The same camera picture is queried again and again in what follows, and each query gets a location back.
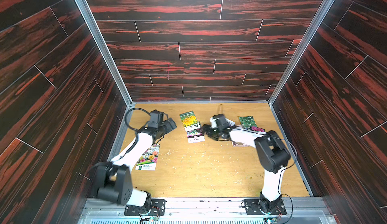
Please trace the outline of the multicolour flower seed packet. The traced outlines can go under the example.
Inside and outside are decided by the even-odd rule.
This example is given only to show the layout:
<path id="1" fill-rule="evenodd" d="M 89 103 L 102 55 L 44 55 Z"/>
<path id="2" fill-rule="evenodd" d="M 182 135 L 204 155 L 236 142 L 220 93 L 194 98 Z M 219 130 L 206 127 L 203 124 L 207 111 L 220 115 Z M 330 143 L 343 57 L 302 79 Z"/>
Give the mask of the multicolour flower seed packet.
<path id="1" fill-rule="evenodd" d="M 160 145 L 153 144 L 139 158 L 135 169 L 142 171 L 155 171 L 160 152 Z"/>

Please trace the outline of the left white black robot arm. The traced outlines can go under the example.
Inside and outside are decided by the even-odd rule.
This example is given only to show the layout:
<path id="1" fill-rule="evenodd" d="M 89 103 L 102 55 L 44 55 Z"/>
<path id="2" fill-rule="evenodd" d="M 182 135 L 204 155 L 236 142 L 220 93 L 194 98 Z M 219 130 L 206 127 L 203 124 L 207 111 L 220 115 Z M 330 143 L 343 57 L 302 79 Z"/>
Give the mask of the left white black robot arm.
<path id="1" fill-rule="evenodd" d="M 135 130 L 136 137 L 132 145 L 112 158 L 110 162 L 95 164 L 90 197 L 123 206 L 150 209 L 150 193 L 133 187 L 131 172 L 142 154 L 174 129 L 176 129 L 176 123 L 172 118 L 168 118 L 162 123 L 148 123 L 147 126 Z"/>

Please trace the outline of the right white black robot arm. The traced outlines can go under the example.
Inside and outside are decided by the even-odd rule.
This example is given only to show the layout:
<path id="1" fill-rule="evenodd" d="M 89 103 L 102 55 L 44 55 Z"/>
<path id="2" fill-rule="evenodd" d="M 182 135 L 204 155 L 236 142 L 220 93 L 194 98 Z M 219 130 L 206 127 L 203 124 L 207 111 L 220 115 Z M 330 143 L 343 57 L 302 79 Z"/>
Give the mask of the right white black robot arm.
<path id="1" fill-rule="evenodd" d="M 260 164 L 265 169 L 264 185 L 260 192 L 259 206 L 263 214 L 273 214 L 283 204 L 280 193 L 283 174 L 291 159 L 288 148 L 277 132 L 257 132 L 240 126 L 231 126 L 223 114 L 210 118 L 210 124 L 204 124 L 200 133 L 219 141 L 220 139 L 241 142 L 254 147 Z"/>

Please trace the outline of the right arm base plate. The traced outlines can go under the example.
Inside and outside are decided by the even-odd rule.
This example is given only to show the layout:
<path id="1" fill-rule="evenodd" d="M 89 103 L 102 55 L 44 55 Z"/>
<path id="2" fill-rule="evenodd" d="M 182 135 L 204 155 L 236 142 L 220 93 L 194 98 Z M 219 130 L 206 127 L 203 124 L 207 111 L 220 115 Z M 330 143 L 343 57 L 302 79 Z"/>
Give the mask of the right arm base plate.
<path id="1" fill-rule="evenodd" d="M 287 214 L 287 210 L 281 198 L 274 201 L 264 199 L 244 199 L 241 204 L 247 215 L 274 215 L 282 216 Z"/>

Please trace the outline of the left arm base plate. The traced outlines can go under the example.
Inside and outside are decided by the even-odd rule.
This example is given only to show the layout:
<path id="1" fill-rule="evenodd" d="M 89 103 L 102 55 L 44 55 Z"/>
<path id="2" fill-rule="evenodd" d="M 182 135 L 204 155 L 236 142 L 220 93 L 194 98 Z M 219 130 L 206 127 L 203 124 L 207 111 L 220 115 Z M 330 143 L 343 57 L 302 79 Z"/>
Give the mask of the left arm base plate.
<path id="1" fill-rule="evenodd" d="M 166 200 L 154 199 L 146 201 L 143 206 L 127 205 L 125 207 L 124 216 L 146 216 L 146 217 L 159 217 L 165 214 Z"/>

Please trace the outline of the pink striped shop seed packet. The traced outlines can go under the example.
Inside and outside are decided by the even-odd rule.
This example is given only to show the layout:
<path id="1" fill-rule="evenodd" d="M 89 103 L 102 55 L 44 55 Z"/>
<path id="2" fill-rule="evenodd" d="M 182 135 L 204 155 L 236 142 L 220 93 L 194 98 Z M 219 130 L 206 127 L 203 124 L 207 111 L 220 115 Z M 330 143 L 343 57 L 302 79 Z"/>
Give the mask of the pink striped shop seed packet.
<path id="1" fill-rule="evenodd" d="M 237 141 L 232 141 L 233 146 L 249 146 L 248 144 L 242 143 L 242 142 L 237 142 Z"/>

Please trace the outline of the pink aster seed packet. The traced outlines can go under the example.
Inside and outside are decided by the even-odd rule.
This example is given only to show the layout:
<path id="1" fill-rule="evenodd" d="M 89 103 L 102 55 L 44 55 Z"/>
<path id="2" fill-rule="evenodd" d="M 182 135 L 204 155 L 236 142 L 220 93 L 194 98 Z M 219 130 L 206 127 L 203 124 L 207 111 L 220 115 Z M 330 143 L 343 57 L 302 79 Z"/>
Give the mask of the pink aster seed packet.
<path id="1" fill-rule="evenodd" d="M 187 131 L 187 141 L 188 143 L 204 142 L 205 137 L 202 133 L 198 132 L 196 129 L 193 131 Z"/>

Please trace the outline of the yellow marigold seed packet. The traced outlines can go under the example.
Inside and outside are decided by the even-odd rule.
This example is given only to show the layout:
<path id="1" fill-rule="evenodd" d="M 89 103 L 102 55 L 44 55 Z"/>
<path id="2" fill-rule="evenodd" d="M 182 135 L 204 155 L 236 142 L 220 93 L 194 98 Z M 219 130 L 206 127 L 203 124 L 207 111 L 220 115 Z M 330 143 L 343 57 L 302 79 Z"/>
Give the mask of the yellow marigold seed packet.
<path id="1" fill-rule="evenodd" d="M 186 132 L 198 131 L 201 128 L 200 122 L 193 111 L 182 113 L 179 117 Z"/>

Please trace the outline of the purple flower seed packet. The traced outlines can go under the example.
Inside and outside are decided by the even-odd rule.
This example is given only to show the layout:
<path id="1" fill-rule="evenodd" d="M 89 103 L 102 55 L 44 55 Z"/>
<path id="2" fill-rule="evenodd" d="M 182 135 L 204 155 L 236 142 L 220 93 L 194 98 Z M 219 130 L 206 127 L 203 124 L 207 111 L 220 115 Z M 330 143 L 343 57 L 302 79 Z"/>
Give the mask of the purple flower seed packet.
<path id="1" fill-rule="evenodd" d="M 235 122 L 232 121 L 232 120 L 229 120 L 229 119 L 226 118 L 226 121 L 229 124 L 229 126 L 234 126 L 235 125 Z"/>

